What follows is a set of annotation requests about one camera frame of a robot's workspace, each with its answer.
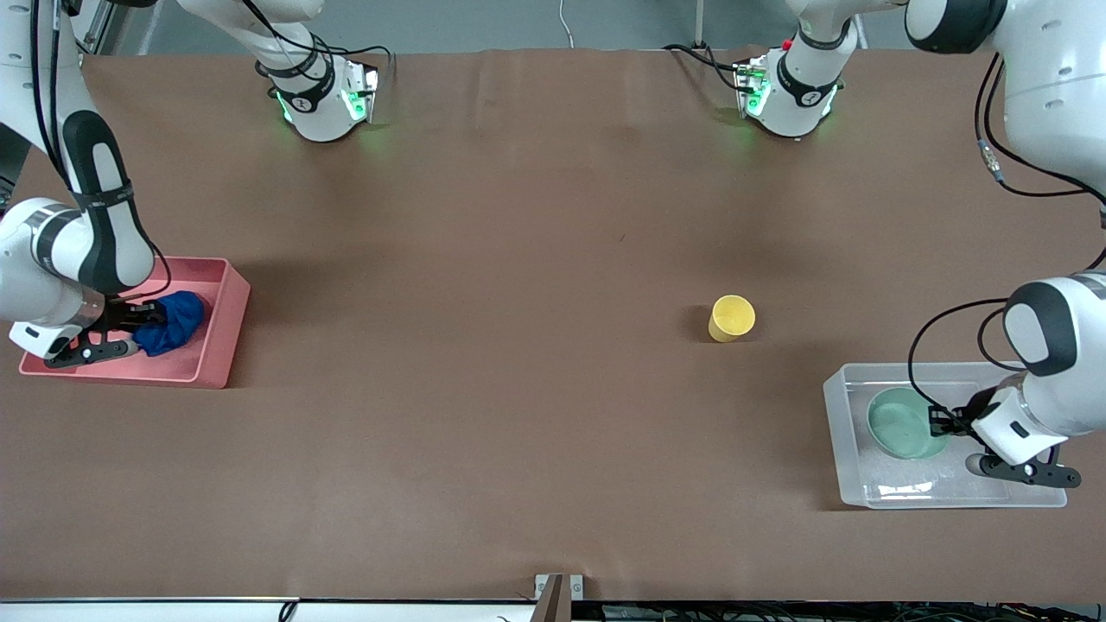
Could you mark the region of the blue glove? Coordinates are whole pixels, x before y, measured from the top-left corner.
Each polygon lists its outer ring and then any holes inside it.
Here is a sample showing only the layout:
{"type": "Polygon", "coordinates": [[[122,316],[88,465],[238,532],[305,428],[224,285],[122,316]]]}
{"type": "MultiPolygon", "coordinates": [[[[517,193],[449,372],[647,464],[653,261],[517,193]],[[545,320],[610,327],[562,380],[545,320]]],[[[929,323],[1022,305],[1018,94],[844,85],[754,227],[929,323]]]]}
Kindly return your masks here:
{"type": "Polygon", "coordinates": [[[167,308],[168,326],[133,333],[133,340],[149,357],[161,357],[185,346],[204,323],[207,311],[205,300],[194,291],[177,291],[157,299],[167,308]]]}

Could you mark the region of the green plastic bowl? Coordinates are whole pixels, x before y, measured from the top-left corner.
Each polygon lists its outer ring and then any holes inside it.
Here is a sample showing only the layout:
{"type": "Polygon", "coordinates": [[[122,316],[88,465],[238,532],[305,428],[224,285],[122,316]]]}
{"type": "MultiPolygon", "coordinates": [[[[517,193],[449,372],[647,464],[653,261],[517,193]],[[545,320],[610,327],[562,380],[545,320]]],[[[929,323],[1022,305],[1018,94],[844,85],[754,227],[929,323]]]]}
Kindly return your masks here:
{"type": "Polygon", "coordinates": [[[912,387],[889,387],[868,405],[868,427],[874,440],[900,460],[927,460],[947,447],[947,436],[930,433],[930,403],[912,387]]]}

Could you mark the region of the yellow plastic cup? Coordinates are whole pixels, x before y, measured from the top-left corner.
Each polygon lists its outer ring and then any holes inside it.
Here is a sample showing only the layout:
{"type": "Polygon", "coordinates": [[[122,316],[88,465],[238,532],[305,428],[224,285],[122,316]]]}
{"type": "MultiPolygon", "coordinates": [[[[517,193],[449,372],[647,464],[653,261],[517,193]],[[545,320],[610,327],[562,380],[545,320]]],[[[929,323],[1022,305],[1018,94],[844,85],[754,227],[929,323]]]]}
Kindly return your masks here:
{"type": "Polygon", "coordinates": [[[708,334],[718,343],[734,342],[751,332],[755,323],[755,308],[747,298],[722,296],[710,310],[708,334]]]}

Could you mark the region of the pink plastic bin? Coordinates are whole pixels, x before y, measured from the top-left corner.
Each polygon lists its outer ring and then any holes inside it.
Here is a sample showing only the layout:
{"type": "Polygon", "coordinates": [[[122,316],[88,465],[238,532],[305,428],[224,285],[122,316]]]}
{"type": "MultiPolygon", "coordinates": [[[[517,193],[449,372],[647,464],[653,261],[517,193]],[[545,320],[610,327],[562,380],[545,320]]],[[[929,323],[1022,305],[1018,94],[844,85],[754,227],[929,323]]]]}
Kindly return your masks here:
{"type": "Polygon", "coordinates": [[[157,387],[222,388],[234,360],[251,287],[225,258],[168,257],[171,287],[161,292],[191,291],[205,303],[201,326],[185,346],[159,357],[138,352],[91,365],[48,369],[43,359],[24,354],[17,370],[24,377],[71,379],[92,384],[157,387]]]}

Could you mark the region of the clear plastic bin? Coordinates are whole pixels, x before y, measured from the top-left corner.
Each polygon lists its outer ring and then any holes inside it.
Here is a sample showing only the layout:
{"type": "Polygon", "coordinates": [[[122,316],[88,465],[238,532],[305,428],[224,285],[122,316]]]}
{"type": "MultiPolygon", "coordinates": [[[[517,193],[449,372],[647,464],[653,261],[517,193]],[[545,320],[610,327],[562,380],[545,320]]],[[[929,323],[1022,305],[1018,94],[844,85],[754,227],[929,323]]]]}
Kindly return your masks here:
{"type": "Polygon", "coordinates": [[[936,438],[924,450],[914,428],[889,452],[872,433],[870,414],[885,404],[909,404],[921,419],[928,402],[917,397],[905,363],[845,364],[824,383],[839,496],[873,511],[966,508],[1062,508],[1062,489],[972,475],[968,462],[984,452],[967,436],[936,438]]]}

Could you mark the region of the brown paper table cover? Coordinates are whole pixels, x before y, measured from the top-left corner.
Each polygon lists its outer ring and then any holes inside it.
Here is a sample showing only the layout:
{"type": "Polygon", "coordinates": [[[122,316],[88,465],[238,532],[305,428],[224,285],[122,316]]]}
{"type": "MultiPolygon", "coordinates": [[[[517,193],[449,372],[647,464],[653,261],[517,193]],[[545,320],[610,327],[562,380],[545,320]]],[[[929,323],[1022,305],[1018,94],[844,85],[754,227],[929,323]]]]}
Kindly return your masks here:
{"type": "Polygon", "coordinates": [[[1057,511],[839,500],[825,379],[1100,251],[991,182],[987,65],[862,51],[792,142],[669,53],[414,55],[313,144],[243,55],[87,59],[147,232],[252,292],[225,390],[0,335],[0,598],[1106,600],[1104,434],[1057,511]]]}

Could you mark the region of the aluminium frame profile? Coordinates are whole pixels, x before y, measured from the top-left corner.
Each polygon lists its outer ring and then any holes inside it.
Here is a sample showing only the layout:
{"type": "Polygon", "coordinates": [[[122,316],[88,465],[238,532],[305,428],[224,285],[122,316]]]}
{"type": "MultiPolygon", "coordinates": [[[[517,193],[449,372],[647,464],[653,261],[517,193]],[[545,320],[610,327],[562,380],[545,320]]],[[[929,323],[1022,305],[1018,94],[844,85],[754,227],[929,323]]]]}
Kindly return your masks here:
{"type": "Polygon", "coordinates": [[[163,0],[67,0],[80,51],[100,55],[149,54],[163,0]]]}

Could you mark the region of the white table edge rail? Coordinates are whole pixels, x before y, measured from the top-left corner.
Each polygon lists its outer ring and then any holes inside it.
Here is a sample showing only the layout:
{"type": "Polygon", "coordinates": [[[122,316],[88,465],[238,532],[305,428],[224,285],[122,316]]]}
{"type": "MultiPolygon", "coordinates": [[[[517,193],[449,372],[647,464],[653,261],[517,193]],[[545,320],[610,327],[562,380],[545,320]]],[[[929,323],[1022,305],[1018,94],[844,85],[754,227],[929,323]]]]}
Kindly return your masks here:
{"type": "Polygon", "coordinates": [[[307,597],[0,599],[0,622],[530,622],[536,602],[307,597]]]}

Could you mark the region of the metal table edge bracket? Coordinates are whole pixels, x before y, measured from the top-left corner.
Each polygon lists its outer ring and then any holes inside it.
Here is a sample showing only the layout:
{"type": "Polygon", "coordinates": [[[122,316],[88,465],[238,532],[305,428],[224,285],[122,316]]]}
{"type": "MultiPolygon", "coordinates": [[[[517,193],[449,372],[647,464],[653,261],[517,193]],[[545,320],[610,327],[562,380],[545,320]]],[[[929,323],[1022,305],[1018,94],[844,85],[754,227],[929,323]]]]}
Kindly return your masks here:
{"type": "Polygon", "coordinates": [[[573,622],[573,605],[584,600],[583,574],[538,574],[536,607],[530,622],[573,622]]]}

